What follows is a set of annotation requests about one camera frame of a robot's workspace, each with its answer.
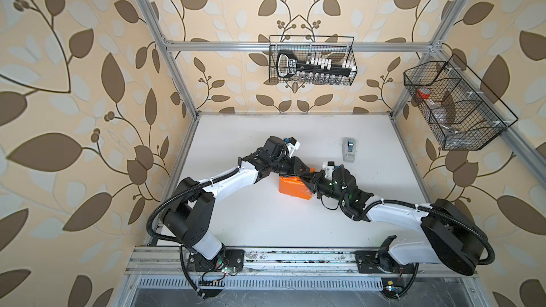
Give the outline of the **orange wrapping paper sheet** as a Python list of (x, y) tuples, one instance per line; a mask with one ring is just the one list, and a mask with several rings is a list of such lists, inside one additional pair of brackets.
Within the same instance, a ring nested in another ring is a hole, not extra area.
[(313, 193), (307, 188), (304, 182), (298, 177), (280, 177), (279, 192), (286, 196), (310, 200)]

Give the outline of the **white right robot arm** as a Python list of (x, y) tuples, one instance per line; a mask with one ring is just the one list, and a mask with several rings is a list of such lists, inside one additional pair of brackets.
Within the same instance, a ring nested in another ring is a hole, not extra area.
[(385, 271), (408, 264), (443, 264), (466, 276), (496, 258), (488, 237), (448, 200), (433, 204), (384, 199), (359, 189), (355, 176), (342, 166), (330, 177), (324, 170), (300, 175), (302, 183), (317, 196), (334, 199), (354, 222), (386, 223), (409, 230), (408, 236), (390, 235), (378, 249)]

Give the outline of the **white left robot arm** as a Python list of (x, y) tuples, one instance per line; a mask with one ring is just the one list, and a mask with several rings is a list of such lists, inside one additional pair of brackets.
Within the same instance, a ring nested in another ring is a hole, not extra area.
[(308, 166), (293, 156), (299, 147), (293, 137), (271, 136), (264, 146), (238, 158), (233, 169), (201, 181), (189, 177), (181, 180), (175, 192), (178, 198), (160, 212), (161, 222), (175, 242), (209, 261), (218, 260), (225, 246), (209, 230), (215, 204), (270, 173), (288, 178), (307, 174)]

